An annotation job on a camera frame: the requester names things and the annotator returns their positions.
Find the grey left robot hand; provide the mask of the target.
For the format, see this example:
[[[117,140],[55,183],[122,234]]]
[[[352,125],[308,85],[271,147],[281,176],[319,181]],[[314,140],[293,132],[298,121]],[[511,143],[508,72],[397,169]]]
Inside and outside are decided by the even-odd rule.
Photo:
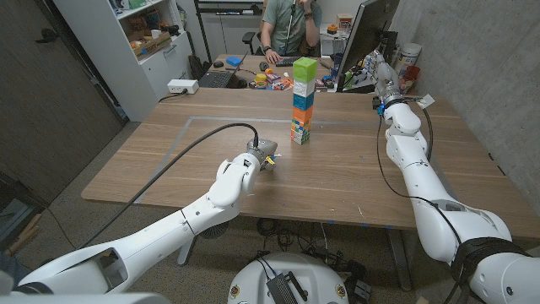
[[[247,153],[254,155],[260,162],[260,170],[272,171],[276,167],[275,151],[278,144],[269,139],[252,139],[247,143]]]

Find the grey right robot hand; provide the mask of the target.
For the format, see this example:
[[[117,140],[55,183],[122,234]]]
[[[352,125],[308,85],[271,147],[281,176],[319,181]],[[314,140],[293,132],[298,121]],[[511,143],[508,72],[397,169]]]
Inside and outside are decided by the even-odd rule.
[[[364,59],[364,69],[375,86],[375,94],[385,108],[402,102],[396,71],[385,61],[383,55],[373,51]]]

